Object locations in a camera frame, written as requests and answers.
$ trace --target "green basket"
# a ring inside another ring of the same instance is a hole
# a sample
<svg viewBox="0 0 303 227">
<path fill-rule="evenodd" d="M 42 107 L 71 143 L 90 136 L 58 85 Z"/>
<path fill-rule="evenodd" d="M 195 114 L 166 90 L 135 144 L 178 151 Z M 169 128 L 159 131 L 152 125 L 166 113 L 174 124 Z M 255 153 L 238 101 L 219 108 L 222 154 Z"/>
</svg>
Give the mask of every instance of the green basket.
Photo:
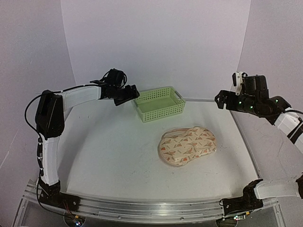
<svg viewBox="0 0 303 227">
<path fill-rule="evenodd" d="M 162 87 L 140 92 L 134 104 L 141 120 L 150 122 L 182 113 L 185 100 L 173 87 Z"/>
</svg>

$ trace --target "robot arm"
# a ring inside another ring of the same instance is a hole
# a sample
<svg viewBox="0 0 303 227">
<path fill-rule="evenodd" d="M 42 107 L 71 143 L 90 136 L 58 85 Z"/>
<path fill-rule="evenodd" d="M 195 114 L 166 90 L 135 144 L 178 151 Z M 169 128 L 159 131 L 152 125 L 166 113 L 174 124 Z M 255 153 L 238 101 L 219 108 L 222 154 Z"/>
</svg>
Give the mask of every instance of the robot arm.
<svg viewBox="0 0 303 227">
<path fill-rule="evenodd" d="M 77 200 L 70 195 L 60 193 L 57 149 L 60 135 L 64 130 L 64 114 L 74 106 L 85 102 L 112 98 L 118 106 L 140 95 L 135 85 L 124 87 L 127 77 L 122 71 L 111 69 L 107 74 L 101 80 L 91 81 L 93 85 L 77 86 L 61 92 L 46 90 L 41 95 L 35 122 L 39 133 L 37 147 L 39 184 L 46 194 L 42 197 L 47 197 L 46 201 L 41 202 L 45 204 L 60 205 L 63 200 Z"/>
<path fill-rule="evenodd" d="M 265 76 L 248 76 L 237 72 L 232 80 L 235 92 L 221 90 L 215 97 L 218 107 L 223 109 L 226 104 L 227 110 L 266 118 L 303 153 L 303 121 L 282 97 L 269 98 Z M 261 208 L 262 199 L 283 196 L 303 199 L 303 175 L 280 180 L 255 180 L 244 188 L 242 197 L 223 199 L 222 203 L 225 215 L 230 215 L 236 211 Z"/>
</svg>

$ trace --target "beige pouch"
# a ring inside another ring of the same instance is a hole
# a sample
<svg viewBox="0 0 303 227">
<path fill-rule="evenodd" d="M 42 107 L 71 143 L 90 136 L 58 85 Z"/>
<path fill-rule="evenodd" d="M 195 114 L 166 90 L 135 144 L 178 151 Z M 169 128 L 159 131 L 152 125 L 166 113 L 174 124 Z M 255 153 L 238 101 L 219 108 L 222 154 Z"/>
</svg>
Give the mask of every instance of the beige pouch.
<svg viewBox="0 0 303 227">
<path fill-rule="evenodd" d="M 172 166 L 184 166 L 189 161 L 215 152 L 217 141 L 206 128 L 193 127 L 166 132 L 158 146 L 159 156 Z"/>
</svg>

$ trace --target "patterned bag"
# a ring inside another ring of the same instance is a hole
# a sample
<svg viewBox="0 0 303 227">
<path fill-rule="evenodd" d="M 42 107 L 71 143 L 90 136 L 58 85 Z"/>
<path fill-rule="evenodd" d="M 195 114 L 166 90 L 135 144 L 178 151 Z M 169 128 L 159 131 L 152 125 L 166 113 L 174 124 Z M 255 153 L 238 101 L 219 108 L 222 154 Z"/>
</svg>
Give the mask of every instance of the patterned bag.
<svg viewBox="0 0 303 227">
<path fill-rule="evenodd" d="M 172 166 L 184 166 L 189 161 L 215 152 L 217 141 L 206 128 L 193 127 L 166 132 L 158 146 L 159 156 Z"/>
</svg>

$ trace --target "basket bottom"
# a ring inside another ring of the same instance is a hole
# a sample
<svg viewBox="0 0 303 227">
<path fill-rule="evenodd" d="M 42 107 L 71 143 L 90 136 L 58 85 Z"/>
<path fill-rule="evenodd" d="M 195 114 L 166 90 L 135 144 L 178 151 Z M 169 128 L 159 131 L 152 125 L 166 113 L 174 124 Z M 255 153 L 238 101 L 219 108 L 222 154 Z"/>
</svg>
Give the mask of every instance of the basket bottom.
<svg viewBox="0 0 303 227">
<path fill-rule="evenodd" d="M 151 100 L 149 102 L 140 103 L 138 107 L 142 113 L 159 110 L 162 108 L 170 107 L 176 105 L 175 101 L 170 97 L 164 97 L 160 99 Z"/>
</svg>

